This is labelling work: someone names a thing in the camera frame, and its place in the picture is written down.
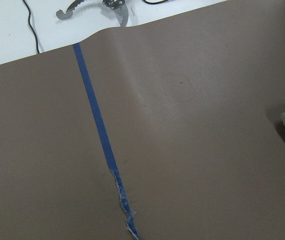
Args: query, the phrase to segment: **black cable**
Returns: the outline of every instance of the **black cable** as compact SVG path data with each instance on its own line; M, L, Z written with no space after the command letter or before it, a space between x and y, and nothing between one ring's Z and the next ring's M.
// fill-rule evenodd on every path
M36 41L36 50L37 50L37 53L39 54L40 52L39 52L39 46L38 46L38 45L39 45L39 44L38 44L38 37L37 37L37 34L36 34L36 32L35 32L35 30L34 30L32 24L31 24L32 11L31 11L31 9L29 8L27 2L26 2L25 0L22 0L22 1L23 1L23 3L25 4L25 6L27 7L28 12L29 12L29 15L28 15L28 24L29 24L29 27L30 27L30 29L31 29L31 31L32 31L32 33L33 33L33 35L34 35L34 39L35 39L35 41Z
M150 2L150 1L147 1L147 0L142 0L144 3L146 3L146 4L151 4L151 5L153 5L153 4L162 4L162 3L164 3L164 2L167 2L167 1L169 1L169 0L162 0L162 1L155 1L155 2Z

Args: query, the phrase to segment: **black wire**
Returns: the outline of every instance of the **black wire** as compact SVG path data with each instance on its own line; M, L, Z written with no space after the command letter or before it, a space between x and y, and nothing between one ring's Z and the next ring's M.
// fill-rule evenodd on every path
M37 34L36 34L36 32L35 32L35 30L34 30L32 24L31 24L32 11L31 11L31 9L29 8L27 2L26 2L25 0L22 0L22 1L23 1L23 3L25 4L25 6L27 7L28 12L29 12L29 15L28 15L28 24L29 24L29 27L30 27L30 29L31 29L31 31L32 31L32 33L33 33L33 35L34 35L34 39L35 39L35 41L36 41L36 50L37 50L37 53L39 54L40 52L39 52L39 46L38 46L38 45L39 45L39 44L38 44L38 37L37 37Z
M167 2L167 1L169 1L169 0L162 0L162 1L155 1L155 2L150 2L150 1L147 1L147 0L142 0L144 3L146 3L146 4L151 4L151 5L153 5L153 4L162 4L162 3L164 3L164 2Z

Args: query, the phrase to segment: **white surface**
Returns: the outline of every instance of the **white surface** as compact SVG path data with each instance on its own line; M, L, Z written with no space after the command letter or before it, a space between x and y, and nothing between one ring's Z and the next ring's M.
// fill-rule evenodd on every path
M129 12L127 26L137 26L180 13L202 8L224 0L171 0L148 5L141 0L126 0ZM59 20L56 11L64 12L73 0L26 0L31 23L38 35L40 52L80 42L94 33L119 22L102 0L87 0L73 16ZM0 64L36 54L35 38L28 26L28 10L22 0L0 0Z

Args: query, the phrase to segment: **blue tape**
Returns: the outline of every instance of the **blue tape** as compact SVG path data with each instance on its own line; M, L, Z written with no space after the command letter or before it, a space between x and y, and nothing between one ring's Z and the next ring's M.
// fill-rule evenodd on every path
M101 146L103 149L103 153L104 153L104 156L106 158L108 168L111 171L111 173L115 179L115 182L116 182L116 186L117 186L118 194L119 194L120 206L122 207L122 209L124 210L124 212L126 213L126 216L127 216L126 227L131 232L134 239L139 240L138 233L137 233L136 227L134 225L133 214L132 214L132 211L129 207L128 199L126 196L126 191L125 191L121 176L120 176L119 171L118 171L118 167L117 167L116 160L115 160L115 157L113 154L112 146L109 142L109 138L108 138L107 131L105 128L105 124L104 124L104 121L102 118L101 111L99 109L99 105L97 102L97 98L96 98L96 95L94 92L94 88L93 88L91 79L89 77L89 73L88 73L88 70L86 67L86 63L85 63L85 59L84 59L84 56L82 53L81 46L79 43L75 43L74 45L72 45L72 47L73 47L74 53L76 55L79 70L80 70L80 73L82 76L82 81L83 81L84 87L86 89L86 93L87 93L87 97L88 97L89 104L91 107L92 115L93 115L94 121L96 123L96 127L98 130Z

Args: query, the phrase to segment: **peeling tape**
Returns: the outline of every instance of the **peeling tape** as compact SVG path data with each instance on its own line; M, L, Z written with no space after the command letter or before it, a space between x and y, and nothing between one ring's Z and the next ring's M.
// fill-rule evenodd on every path
M88 69L85 63L85 59L82 53L81 46L79 43L75 43L74 45L72 45L72 47L73 47L73 50L74 50L74 53L77 59L82 81L86 89L92 115L96 123L101 146L103 149L103 153L106 158L108 168L111 171L115 179L116 187L118 189L120 206L125 212L126 217L127 217L127 220L125 221L126 227L132 234L133 238L135 240L139 240L138 233L137 233L137 230L134 224L134 217L133 217L132 211L129 206L129 202L126 196L126 191L125 191L121 176L119 174L119 170L118 170L116 160L113 154L112 146L109 142L108 134L105 128L105 124L102 118L101 111L99 109L99 105L98 105L97 98L94 92L94 88L93 88L91 79L89 77Z

